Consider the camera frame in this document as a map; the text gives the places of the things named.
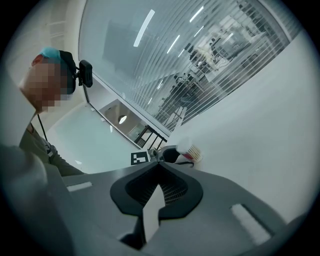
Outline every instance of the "gray shirt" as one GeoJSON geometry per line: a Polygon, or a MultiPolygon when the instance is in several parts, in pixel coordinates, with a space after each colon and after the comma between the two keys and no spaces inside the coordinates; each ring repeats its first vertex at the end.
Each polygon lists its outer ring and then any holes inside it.
{"type": "Polygon", "coordinates": [[[81,175],[84,174],[79,169],[68,164],[59,154],[54,145],[43,139],[35,129],[31,133],[25,130],[20,148],[34,153],[44,164],[51,164],[58,168],[61,176],[81,175]]]}

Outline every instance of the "black camera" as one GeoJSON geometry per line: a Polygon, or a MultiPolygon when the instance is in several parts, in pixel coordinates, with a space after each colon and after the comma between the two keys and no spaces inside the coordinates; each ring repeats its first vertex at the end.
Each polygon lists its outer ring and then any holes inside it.
{"type": "Polygon", "coordinates": [[[92,65],[86,60],[81,60],[79,63],[79,72],[76,73],[76,76],[79,78],[79,86],[85,85],[90,88],[93,85],[92,65]]]}

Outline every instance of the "small container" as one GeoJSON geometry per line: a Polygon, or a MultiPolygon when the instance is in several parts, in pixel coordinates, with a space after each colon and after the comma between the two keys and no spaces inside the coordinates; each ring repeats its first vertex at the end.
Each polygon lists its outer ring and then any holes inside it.
{"type": "Polygon", "coordinates": [[[193,144],[189,137],[185,137],[180,140],[175,149],[185,158],[194,163],[199,163],[202,160],[202,153],[200,149],[193,144]]]}

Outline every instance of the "glass wall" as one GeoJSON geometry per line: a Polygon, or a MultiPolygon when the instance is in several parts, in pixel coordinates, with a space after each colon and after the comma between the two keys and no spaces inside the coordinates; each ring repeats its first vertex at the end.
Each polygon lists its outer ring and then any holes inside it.
{"type": "Polygon", "coordinates": [[[177,124],[190,121],[252,78],[300,31],[299,22],[281,3],[267,3],[88,0],[79,56],[170,135],[177,124]]]}

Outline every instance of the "glass partition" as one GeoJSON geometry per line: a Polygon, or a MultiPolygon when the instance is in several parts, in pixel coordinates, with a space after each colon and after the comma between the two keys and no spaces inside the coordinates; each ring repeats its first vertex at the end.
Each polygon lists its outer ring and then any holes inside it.
{"type": "Polygon", "coordinates": [[[281,3],[262,3],[88,0],[79,56],[170,135],[177,124],[192,120],[252,78],[300,31],[281,3]]]}

